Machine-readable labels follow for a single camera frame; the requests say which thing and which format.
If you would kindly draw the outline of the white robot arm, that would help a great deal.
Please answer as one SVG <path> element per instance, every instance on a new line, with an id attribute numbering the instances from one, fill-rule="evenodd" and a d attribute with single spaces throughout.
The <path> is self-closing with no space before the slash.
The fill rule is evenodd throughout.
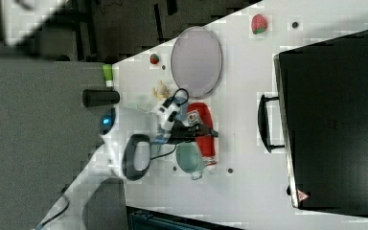
<path id="1" fill-rule="evenodd" d="M 151 160 L 160 155 L 160 146 L 219 136 L 196 117 L 196 111 L 185 122 L 177 119 L 178 113 L 177 108 L 163 106 L 153 111 L 111 108 L 101 135 L 103 143 L 34 230 L 86 230 L 84 208 L 107 179 L 138 181 L 147 174 Z"/>

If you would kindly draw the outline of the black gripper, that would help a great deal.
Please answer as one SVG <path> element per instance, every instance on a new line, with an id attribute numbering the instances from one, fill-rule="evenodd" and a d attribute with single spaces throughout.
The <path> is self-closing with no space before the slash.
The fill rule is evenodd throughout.
<path id="1" fill-rule="evenodd" d="M 219 137 L 219 133 L 213 129 L 208 129 L 206 125 L 198 124 L 190 127 L 190 131 L 194 131 L 192 136 L 188 134 L 189 128 L 184 126 L 181 121 L 176 121 L 172 127 L 170 144 L 180 144 L 192 142 L 194 139 L 203 138 L 205 140 L 214 140 Z"/>

